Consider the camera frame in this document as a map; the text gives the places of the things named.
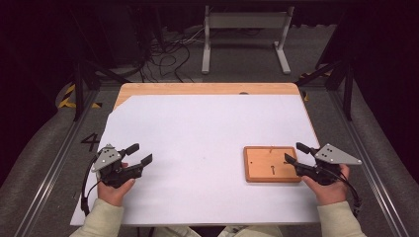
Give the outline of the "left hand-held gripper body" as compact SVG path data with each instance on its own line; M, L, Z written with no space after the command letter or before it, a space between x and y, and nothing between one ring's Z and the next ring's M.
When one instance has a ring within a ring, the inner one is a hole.
M92 168L92 172L97 174L101 182L116 189L129 179L140 178L144 168L141 164L123 167L123 159L126 156L122 157L120 151L107 144L99 152Z

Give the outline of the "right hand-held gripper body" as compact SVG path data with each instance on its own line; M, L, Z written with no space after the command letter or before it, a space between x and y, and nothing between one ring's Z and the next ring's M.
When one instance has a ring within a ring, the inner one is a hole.
M317 150L317 154L313 156L315 160L314 166L308 166L297 161L298 165L294 169L298 176L307 176L322 186L331 185L341 177L341 164L363 164L361 159L358 159L331 144L326 144Z

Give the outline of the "wooden picture frame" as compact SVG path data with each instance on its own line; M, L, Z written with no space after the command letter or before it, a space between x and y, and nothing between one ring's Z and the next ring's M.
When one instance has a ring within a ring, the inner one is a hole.
M299 183L300 177L285 155L295 158L291 146L246 146L243 149L245 179L248 183Z

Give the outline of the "person's left hand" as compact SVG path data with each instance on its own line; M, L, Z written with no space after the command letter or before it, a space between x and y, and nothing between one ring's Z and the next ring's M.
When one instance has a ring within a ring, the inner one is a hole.
M125 195L132 189L135 179L129 179L119 188L106 186L103 182L98 183L98 198L113 206L122 206Z

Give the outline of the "person's right hand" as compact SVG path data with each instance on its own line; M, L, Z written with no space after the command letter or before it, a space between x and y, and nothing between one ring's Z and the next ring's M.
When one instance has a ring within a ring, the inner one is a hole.
M307 176L301 178L314 192L319 205L328 205L342 202L347 199L347 186L342 181L337 181L329 186L321 186Z

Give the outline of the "yellow black hazard tape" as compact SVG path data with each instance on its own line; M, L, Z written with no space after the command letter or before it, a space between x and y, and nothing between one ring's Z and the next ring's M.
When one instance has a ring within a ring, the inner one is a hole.
M331 75L331 72L332 71L322 73L322 74L319 75L319 78L328 78ZM299 80L304 79L305 77L307 77L309 75L310 75L309 73L302 73L302 74L299 75L298 79ZM308 95L305 91L302 91L302 99L303 99L304 102L308 102L308 100L309 100Z
M71 97L72 93L75 92L75 88L76 88L76 86L75 86L74 83L71 83L68 86L68 88L66 89L66 91L63 95L63 98L61 99L61 101L59 102L59 104L57 106L58 108L73 108L73 109L76 109L76 107L77 107L76 103L70 101L70 97ZM100 108L102 108L102 105L103 105L102 103L96 103L95 102L95 103L92 104L91 108L92 109L100 109Z

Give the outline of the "white paper sheet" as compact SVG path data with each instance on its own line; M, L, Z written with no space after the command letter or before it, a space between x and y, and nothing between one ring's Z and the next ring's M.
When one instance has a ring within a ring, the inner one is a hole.
M318 144L298 95L132 96L114 109L101 138L129 164L151 155L124 200L128 226L301 224L317 222L303 183L245 180L250 145Z

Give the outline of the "black metal stand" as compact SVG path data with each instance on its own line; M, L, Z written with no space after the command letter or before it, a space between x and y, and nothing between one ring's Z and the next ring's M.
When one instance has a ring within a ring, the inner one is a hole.
M336 91L344 82L343 112L347 120L351 120L351 103L353 90L353 41L351 36L356 28L357 17L352 9L347 9L341 17L329 42L326 44L320 58L315 65L315 71L301 74L295 84L300 87L326 72L330 76L326 79L325 88Z
M86 57L87 44L85 36L77 17L69 10L71 15L74 31L68 36L68 53L73 60L73 83L75 85L75 121L80 121L84 115L87 107L86 99L84 98L84 85L87 85L89 90L98 91L101 82L99 77L95 74L96 71L101 72L106 77L119 82L120 84L128 83L124 77L106 69L95 61L89 60Z

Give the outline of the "person's legs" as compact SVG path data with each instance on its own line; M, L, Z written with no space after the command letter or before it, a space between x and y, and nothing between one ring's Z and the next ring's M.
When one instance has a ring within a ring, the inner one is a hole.
M156 227L152 237L284 237L278 226Z

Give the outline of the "white metal stand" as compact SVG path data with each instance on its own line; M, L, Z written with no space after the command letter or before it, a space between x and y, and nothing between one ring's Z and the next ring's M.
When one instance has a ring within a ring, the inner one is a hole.
M213 12L205 8L202 73L210 73L210 31L212 29L278 29L280 38L273 42L283 73L289 75L291 68L284 52L284 45L293 18L294 7L280 12Z

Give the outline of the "aluminium floor rail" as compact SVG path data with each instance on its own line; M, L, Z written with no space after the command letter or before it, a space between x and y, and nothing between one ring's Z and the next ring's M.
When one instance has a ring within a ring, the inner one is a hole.
M82 100L82 106L84 109L80 113L76 113L77 120L72 121L71 126L69 127L57 154L55 155L45 177L39 185L37 193L13 237L28 237L32 231L47 199L49 198L56 180L59 177L62 167L64 166L70 147L77 133L79 132L85 117L90 111L92 104L97 98L97 95L98 91L88 91L86 93L86 98Z
M403 221L401 220L393 201L391 200L387 188L384 186L377 169L368 154L360 135L357 133L355 126L351 121L348 121L343 111L343 101L340 99L337 92L329 92L329 97L336 107L341 120L345 124L347 131L351 137L353 144L359 158L362 160L362 169L367 177L370 187L376 197L378 205L391 229L394 237L410 237Z

